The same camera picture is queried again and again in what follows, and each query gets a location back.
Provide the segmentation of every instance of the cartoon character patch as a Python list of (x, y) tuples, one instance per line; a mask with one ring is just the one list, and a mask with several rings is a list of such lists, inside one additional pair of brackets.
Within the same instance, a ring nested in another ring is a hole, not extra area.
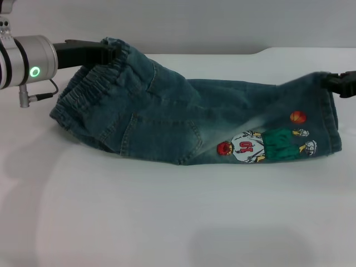
[(309, 132), (303, 129), (290, 130), (279, 128), (263, 133), (247, 131), (236, 135), (231, 142), (222, 142), (217, 146), (219, 155), (234, 156), (245, 163), (261, 162), (265, 159), (271, 161), (296, 160), (301, 153), (311, 156), (317, 151), (314, 140), (304, 142), (302, 145), (293, 143), (294, 136), (308, 137)]

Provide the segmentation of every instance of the red basketball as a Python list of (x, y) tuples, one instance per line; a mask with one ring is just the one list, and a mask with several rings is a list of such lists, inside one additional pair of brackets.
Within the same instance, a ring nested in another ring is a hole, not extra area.
[(306, 114), (301, 111), (294, 111), (290, 115), (290, 120), (295, 124), (302, 124), (306, 122)]

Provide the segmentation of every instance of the wrinkled fabric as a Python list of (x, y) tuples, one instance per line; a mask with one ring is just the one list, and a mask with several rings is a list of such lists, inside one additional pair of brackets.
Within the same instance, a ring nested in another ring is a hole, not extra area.
[(123, 41), (106, 66), (83, 66), (50, 116), (84, 144), (178, 165), (252, 164), (342, 149), (328, 75), (283, 85), (187, 80)]

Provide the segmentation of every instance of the jeans pocket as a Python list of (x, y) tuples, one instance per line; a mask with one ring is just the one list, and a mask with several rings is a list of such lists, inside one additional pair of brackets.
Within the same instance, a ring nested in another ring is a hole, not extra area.
[(192, 121), (153, 120), (133, 114), (122, 138), (121, 155), (180, 165), (201, 145)]

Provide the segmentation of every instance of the white jersey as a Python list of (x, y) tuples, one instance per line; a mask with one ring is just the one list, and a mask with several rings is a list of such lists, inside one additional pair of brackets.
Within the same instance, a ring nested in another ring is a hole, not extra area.
[(234, 146), (233, 154), (239, 160), (246, 163), (257, 162), (257, 158), (265, 155), (265, 147), (261, 135), (247, 131), (234, 136), (231, 143)]

